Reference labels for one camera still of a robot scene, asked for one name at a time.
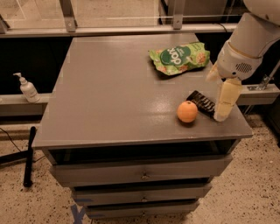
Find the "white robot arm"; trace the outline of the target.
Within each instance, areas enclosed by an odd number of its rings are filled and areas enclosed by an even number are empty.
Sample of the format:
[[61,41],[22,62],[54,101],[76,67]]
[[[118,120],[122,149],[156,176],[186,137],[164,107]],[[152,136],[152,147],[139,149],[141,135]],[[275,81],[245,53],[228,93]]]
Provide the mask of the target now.
[[207,75],[219,84],[213,118],[225,121],[242,91],[242,81],[253,75],[263,55],[280,39],[280,0],[243,0],[248,12],[241,16]]

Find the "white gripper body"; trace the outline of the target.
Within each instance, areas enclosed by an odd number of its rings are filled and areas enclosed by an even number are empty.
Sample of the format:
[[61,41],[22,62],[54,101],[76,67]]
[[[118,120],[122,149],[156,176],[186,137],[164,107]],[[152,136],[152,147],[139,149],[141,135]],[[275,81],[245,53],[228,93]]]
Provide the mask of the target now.
[[243,81],[252,76],[262,61],[263,58],[253,58],[238,52],[227,41],[220,50],[216,66],[221,78],[238,78]]

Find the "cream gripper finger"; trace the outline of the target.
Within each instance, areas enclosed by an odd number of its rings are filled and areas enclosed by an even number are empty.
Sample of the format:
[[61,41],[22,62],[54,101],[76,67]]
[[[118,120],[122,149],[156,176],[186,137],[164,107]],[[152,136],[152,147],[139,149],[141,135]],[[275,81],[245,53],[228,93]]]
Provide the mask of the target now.
[[206,76],[206,81],[217,81],[220,79],[221,79],[221,76],[218,71],[217,63],[214,63],[212,68],[210,69],[209,73]]
[[213,115],[217,122],[228,118],[241,92],[242,82],[239,79],[226,79],[219,85]]

